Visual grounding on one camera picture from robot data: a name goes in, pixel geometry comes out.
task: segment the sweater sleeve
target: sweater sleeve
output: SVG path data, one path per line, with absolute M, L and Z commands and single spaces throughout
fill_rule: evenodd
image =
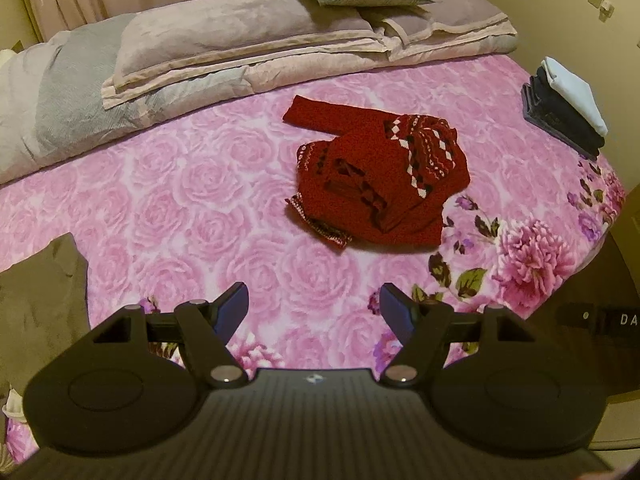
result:
M 369 130 L 384 132 L 383 121 L 393 121 L 397 114 L 313 101 L 296 95 L 282 120 L 293 126 L 340 136 Z

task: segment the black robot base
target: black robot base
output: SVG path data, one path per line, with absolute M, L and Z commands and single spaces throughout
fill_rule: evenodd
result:
M 172 314 L 126 306 L 28 384 L 40 446 L 11 480 L 574 480 L 605 407 L 597 378 L 508 309 L 456 314 L 394 285 L 381 313 L 403 344 L 368 369 L 261 369 L 225 344 L 236 283 Z M 148 351 L 177 342 L 186 369 Z M 452 342 L 475 354 L 443 368 Z

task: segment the pink rose pattern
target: pink rose pattern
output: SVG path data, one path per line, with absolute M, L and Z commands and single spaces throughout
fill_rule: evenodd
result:
M 418 284 L 458 311 L 499 302 L 526 317 L 619 214 L 624 192 L 603 156 L 590 164 L 523 120 L 527 79 L 507 56 L 437 62 L 307 82 L 154 126 L 2 187 L 0 269 L 71 232 L 89 262 L 92 326 L 140 298 L 167 312 L 241 280 L 250 312 L 229 348 L 249 371 L 380 371 L 399 349 L 374 314 L 382 283 L 407 293 Z M 331 138 L 282 122 L 296 94 L 441 116 L 458 130 L 472 181 L 444 205 L 437 252 L 335 253 L 292 221 L 284 199 L 296 189 L 297 147 Z M 19 425 L 9 444 L 18 461 L 35 449 Z

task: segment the red sweater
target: red sweater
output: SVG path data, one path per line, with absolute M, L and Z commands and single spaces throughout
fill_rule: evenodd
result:
M 283 120 L 334 134 L 298 150 L 298 193 L 288 202 L 339 247 L 437 246 L 442 205 L 469 184 L 457 132 L 425 115 L 391 114 L 296 96 Z

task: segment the wall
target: wall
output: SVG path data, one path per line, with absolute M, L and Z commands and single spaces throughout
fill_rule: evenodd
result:
M 640 183 L 640 0 L 610 0 L 599 21 L 587 0 L 490 0 L 520 34 L 514 60 L 532 73 L 545 56 L 588 81 L 609 127 L 604 153 L 625 189 Z
M 17 41 L 25 48 L 37 43 L 23 0 L 0 0 L 0 49 L 11 48 Z

